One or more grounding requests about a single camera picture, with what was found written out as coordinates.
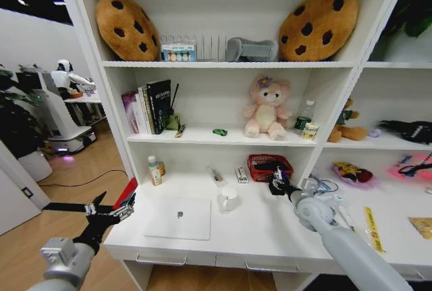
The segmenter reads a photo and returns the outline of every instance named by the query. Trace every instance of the drawer handle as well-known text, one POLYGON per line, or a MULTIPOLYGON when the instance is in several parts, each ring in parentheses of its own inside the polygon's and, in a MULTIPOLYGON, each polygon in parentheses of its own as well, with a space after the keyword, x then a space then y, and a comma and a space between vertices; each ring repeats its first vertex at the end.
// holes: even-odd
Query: drawer handle
POLYGON ((416 272, 415 274, 401 274, 401 276, 408 281, 426 281, 425 277, 421 275, 419 272, 416 272))
POLYGON ((248 261, 244 261, 244 266, 246 266, 247 269, 251 271, 262 271, 262 272, 285 272, 285 273, 296 273, 298 272, 299 268, 298 265, 294 267, 286 267, 286 268, 280 268, 280 269, 273 269, 268 267, 253 267, 248 264, 248 261))
POLYGON ((171 266, 184 266, 186 264, 186 256, 180 261, 162 261, 154 259, 140 259, 140 255, 136 255, 136 262, 141 264, 156 264, 156 265, 171 265, 171 266))

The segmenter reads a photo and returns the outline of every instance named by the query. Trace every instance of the cup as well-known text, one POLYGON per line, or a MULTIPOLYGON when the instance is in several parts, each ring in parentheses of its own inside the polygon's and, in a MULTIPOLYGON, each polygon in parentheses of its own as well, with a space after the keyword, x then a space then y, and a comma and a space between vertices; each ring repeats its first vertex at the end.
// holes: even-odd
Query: cup
POLYGON ((235 188, 225 186, 221 189, 219 202, 223 212, 233 211, 238 205, 238 195, 235 188))

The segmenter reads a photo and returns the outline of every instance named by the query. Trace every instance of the wall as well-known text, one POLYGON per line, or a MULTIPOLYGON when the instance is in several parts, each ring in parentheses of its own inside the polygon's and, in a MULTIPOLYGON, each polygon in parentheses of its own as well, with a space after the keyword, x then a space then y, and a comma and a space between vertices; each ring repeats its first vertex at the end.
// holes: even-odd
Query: wall
POLYGON ((37 63, 46 71, 67 59, 74 72, 92 77, 73 26, 0 9, 0 63, 17 72, 18 64, 37 63))

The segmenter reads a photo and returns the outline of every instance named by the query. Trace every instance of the small bottle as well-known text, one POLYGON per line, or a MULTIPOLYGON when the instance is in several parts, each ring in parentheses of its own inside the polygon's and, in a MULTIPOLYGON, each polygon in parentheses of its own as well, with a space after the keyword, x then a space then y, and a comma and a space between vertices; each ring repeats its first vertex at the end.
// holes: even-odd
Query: small bottle
POLYGON ((150 169, 152 183, 154 186, 160 185, 162 184, 162 177, 157 169, 156 157, 153 155, 148 157, 148 168, 150 169))
POLYGON ((302 113, 300 113, 296 119, 296 124, 294 124, 294 129, 297 134, 302 134, 304 126, 312 122, 313 118, 313 109, 314 109, 315 101, 307 100, 306 107, 303 109, 302 113))

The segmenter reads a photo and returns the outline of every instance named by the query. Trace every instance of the white robot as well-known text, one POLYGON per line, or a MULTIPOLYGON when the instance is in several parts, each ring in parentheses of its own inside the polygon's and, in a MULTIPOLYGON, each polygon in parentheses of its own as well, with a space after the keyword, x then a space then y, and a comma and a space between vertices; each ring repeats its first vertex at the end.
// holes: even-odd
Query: white robot
MULTIPOLYGON (((62 60, 61 64, 69 71, 72 69, 68 61, 62 60)), ((57 152, 77 153, 96 140, 91 127, 77 126, 72 120, 55 84, 58 82, 64 87, 63 85, 68 81, 66 77, 69 78, 69 81, 79 81, 80 84, 89 85, 89 87, 95 87, 93 83, 67 71, 54 71, 54 74, 50 74, 37 65, 21 65, 20 71, 16 74, 18 81, 32 88, 40 98, 38 104, 41 107, 38 110, 51 133, 49 142, 57 152)))
POLYGON ((70 61, 66 59, 60 59, 57 64, 57 70, 53 70, 51 72, 51 76, 53 77, 57 88, 64 87, 68 90, 71 90, 71 83, 79 84, 84 90, 96 88, 94 83, 74 73, 74 69, 70 61))

